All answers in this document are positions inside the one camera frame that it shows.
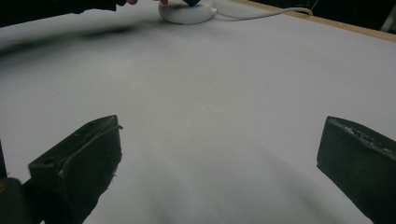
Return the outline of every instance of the round white device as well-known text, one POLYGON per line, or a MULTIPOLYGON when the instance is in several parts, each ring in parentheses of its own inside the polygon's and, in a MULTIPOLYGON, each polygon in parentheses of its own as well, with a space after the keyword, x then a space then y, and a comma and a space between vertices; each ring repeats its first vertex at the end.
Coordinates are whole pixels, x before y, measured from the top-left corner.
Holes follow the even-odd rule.
POLYGON ((169 0, 168 5, 160 3, 158 9, 164 21, 184 25, 208 21, 216 14, 213 0, 202 0, 194 7, 181 0, 169 0))

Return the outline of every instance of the white table surface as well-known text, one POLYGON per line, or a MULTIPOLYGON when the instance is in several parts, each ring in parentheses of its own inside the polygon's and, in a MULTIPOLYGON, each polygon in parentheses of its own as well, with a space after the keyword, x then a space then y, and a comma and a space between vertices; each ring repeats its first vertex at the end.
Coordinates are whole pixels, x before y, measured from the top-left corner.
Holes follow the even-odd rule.
POLYGON ((182 26, 141 0, 0 29, 10 176, 119 116, 122 162, 90 224, 371 223, 316 156, 327 116, 396 139, 395 84, 395 43, 286 15, 182 26))

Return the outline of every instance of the human hand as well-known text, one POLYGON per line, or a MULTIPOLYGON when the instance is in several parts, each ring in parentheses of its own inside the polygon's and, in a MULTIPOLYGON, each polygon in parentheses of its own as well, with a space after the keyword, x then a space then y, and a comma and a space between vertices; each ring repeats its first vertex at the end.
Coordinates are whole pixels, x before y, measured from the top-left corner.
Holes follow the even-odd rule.
MULTIPOLYGON (((162 4, 168 5, 168 0, 154 0, 154 1, 161 1, 162 4)), ((126 2, 131 5, 135 5, 137 3, 137 0, 126 0, 126 2)))

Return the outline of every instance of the wooden table edge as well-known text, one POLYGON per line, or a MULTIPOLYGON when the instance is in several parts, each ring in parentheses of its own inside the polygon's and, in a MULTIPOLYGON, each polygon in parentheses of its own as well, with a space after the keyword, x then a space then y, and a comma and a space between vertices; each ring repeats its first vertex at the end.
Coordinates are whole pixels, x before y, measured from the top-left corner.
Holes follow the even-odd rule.
MULTIPOLYGON (((262 9, 269 10, 269 11, 280 10, 279 7, 271 7, 271 6, 268 6, 265 4, 251 2, 248 0, 233 0, 233 1, 236 3, 248 5, 251 7, 258 7, 258 8, 262 8, 262 9)), ((308 21, 319 22, 322 24, 326 24, 326 25, 341 28, 344 30, 352 31, 352 32, 359 33, 362 35, 369 35, 369 36, 373 36, 376 38, 396 42, 396 35, 393 35, 393 34, 388 34, 388 33, 377 31, 377 30, 371 30, 371 29, 367 29, 367 28, 363 28, 363 27, 359 27, 359 26, 355 26, 355 25, 351 25, 351 24, 346 24, 346 23, 343 23, 340 21, 331 21, 331 20, 323 19, 323 18, 316 17, 316 16, 308 16, 304 13, 299 13, 299 12, 286 12, 285 14, 290 15, 292 17, 297 17, 300 19, 308 20, 308 21)))

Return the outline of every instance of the white cable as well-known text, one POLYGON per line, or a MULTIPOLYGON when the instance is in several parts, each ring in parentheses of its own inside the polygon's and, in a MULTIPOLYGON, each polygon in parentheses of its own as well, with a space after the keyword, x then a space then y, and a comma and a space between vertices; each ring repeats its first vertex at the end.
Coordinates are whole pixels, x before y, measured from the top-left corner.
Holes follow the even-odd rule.
POLYGON ((279 11, 266 12, 266 13, 253 15, 253 16, 235 16, 235 15, 231 15, 231 14, 224 13, 221 11, 217 11, 217 13, 223 17, 228 17, 228 18, 236 19, 236 20, 240 20, 240 21, 246 21, 246 20, 255 20, 255 19, 259 19, 259 18, 275 16, 275 15, 279 15, 279 14, 282 14, 282 13, 288 12, 288 11, 299 11, 299 12, 308 13, 308 15, 310 15, 310 16, 314 15, 314 13, 312 13, 312 11, 310 9, 305 8, 305 7, 288 7, 288 8, 279 10, 279 11))
POLYGON ((311 11, 314 11, 314 7, 317 5, 318 1, 319 1, 319 0, 317 0, 317 1, 315 2, 315 4, 311 7, 311 11))

